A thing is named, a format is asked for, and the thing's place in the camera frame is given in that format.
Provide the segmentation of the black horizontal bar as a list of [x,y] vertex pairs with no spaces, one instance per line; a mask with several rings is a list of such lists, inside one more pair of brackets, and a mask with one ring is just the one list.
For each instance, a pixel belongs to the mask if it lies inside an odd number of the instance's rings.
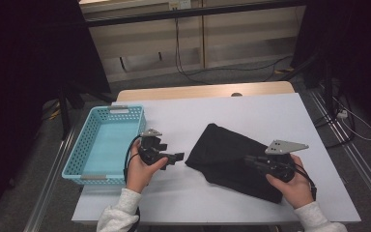
[[188,10],[175,10],[149,14],[135,14],[128,16],[100,17],[94,19],[86,19],[85,24],[88,27],[101,27],[202,15],[222,15],[252,11],[274,10],[281,8],[305,6],[306,4],[307,0],[266,0],[257,3],[203,7]]

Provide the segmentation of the black shorts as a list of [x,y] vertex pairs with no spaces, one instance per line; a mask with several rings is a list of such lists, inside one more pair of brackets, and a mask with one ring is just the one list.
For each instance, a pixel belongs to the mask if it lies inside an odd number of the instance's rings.
[[208,124],[185,164],[200,171],[210,184],[280,203],[282,193],[273,187],[245,156],[259,157],[267,146],[216,124]]

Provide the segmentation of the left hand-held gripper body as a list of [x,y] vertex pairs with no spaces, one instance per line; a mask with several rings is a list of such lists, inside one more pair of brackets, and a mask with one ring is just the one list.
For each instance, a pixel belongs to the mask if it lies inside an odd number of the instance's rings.
[[161,144],[160,137],[162,133],[155,129],[148,129],[140,134],[141,142],[138,149],[140,158],[147,164],[152,165],[158,160],[164,158],[164,154],[157,149],[157,145]]

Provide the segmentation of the metal floor rail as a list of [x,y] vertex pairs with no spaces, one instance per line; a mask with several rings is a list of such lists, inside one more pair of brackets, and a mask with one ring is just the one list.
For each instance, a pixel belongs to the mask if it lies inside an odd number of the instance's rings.
[[44,182],[43,189],[38,197],[33,211],[28,218],[23,232],[39,232],[43,223],[44,215],[49,206],[53,191],[57,183],[57,179],[63,170],[64,160],[73,139],[73,132],[68,132],[62,139],[60,147],[55,156],[55,160],[50,168],[49,174]]
[[351,134],[345,131],[345,126],[341,120],[334,119],[328,115],[328,110],[325,108],[325,101],[319,93],[310,92],[311,99],[315,102],[319,111],[324,115],[328,122],[328,126],[339,141],[339,145],[346,152],[352,164],[357,169],[364,183],[371,191],[371,168],[362,156],[361,151],[357,148],[355,143],[351,140]]

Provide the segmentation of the white table mat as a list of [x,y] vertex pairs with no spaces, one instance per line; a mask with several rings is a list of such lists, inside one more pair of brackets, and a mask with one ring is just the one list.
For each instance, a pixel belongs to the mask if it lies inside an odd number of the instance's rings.
[[[360,220],[298,94],[142,104],[148,127],[161,131],[171,153],[188,154],[210,123],[265,145],[275,139],[304,144],[298,155],[316,184],[325,216],[344,223]],[[297,219],[287,202],[274,204],[212,185],[182,162],[154,175],[143,192],[140,213],[143,225],[283,224]]]

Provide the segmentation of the person's right hand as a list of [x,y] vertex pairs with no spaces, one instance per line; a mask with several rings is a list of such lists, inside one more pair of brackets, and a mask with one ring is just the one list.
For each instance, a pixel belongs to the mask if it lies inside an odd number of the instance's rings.
[[296,173],[295,177],[288,183],[270,174],[267,174],[266,178],[273,187],[277,188],[283,194],[294,209],[298,209],[314,201],[308,180],[299,173]]

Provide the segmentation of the person's left hand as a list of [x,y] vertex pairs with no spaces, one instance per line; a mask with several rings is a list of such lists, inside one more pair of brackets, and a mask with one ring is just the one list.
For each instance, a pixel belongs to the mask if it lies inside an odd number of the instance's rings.
[[136,140],[131,146],[126,185],[127,189],[137,193],[141,193],[150,183],[153,175],[168,162],[168,158],[162,158],[152,165],[147,165],[138,155],[139,146],[139,140]]

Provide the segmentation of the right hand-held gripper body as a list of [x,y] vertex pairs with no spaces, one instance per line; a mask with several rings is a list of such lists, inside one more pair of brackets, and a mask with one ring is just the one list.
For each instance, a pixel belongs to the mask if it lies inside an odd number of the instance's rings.
[[270,174],[283,182],[291,181],[296,171],[296,164],[291,158],[291,153],[308,148],[307,144],[274,140],[265,150],[266,164],[269,166]]

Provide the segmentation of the black curtain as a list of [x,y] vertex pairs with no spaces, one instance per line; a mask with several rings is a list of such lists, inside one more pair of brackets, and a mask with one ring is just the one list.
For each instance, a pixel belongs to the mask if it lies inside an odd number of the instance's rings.
[[27,156],[43,104],[110,88],[79,0],[0,0],[0,198]]
[[371,0],[305,2],[291,66],[317,55],[305,83],[314,86],[329,64],[332,76],[371,118]]

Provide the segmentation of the light blue plastic basket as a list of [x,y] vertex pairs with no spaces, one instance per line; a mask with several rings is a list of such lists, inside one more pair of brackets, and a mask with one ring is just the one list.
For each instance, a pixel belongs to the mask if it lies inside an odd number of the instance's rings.
[[62,177],[78,185],[122,186],[127,150],[145,128],[142,105],[93,107],[74,143]]

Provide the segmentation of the black stand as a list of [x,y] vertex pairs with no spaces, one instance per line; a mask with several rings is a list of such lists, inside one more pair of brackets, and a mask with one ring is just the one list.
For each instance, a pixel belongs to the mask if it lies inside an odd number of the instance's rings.
[[329,115],[334,112],[332,102],[332,74],[330,63],[320,54],[311,55],[306,61],[289,72],[281,81],[289,81],[301,76],[306,88],[316,88],[320,84],[324,87],[325,107]]

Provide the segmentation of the black stand legs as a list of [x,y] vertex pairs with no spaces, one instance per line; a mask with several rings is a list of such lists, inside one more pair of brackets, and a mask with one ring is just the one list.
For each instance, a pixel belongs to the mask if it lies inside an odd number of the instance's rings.
[[85,105],[85,101],[80,96],[81,93],[89,94],[103,102],[112,103],[114,100],[101,92],[95,91],[76,81],[63,82],[58,91],[58,100],[60,104],[60,112],[63,126],[62,139],[65,140],[71,130],[71,122],[68,111],[68,103],[75,109],[81,109]]

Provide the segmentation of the white wall socket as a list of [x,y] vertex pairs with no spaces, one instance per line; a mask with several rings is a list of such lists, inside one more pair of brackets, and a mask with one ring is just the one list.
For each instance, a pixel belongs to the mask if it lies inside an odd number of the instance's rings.
[[172,0],[168,3],[170,10],[187,10],[191,8],[190,0]]

